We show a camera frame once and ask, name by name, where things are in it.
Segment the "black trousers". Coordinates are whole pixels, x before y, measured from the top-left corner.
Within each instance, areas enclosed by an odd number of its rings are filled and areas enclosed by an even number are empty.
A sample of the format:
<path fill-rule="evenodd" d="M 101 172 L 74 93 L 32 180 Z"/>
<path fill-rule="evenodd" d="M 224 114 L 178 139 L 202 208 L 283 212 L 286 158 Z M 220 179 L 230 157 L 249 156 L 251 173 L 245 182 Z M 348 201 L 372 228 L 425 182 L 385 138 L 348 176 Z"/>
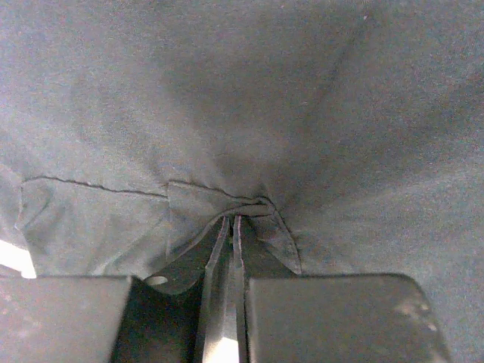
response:
<path fill-rule="evenodd" d="M 1 238 L 146 278 L 245 215 L 307 275 L 399 272 L 483 360 L 481 1 L 3 1 Z"/>

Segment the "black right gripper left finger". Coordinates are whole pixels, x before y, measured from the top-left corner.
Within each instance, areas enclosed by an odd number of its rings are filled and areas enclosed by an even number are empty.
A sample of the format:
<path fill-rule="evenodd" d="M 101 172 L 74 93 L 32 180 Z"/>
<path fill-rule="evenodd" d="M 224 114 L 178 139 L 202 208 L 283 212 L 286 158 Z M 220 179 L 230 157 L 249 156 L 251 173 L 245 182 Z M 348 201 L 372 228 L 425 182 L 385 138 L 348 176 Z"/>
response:
<path fill-rule="evenodd" d="M 3 362 L 207 362 L 222 337 L 230 222 L 146 279 L 1 279 Z"/>

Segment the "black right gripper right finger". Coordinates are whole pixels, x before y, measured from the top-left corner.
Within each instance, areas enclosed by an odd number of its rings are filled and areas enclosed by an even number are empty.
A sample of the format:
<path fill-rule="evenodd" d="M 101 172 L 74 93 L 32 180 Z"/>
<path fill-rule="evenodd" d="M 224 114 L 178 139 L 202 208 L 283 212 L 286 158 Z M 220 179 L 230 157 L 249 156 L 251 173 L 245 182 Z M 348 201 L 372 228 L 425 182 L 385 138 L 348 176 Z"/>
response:
<path fill-rule="evenodd" d="M 402 274 L 297 275 L 234 220 L 242 362 L 449 362 L 418 283 Z"/>

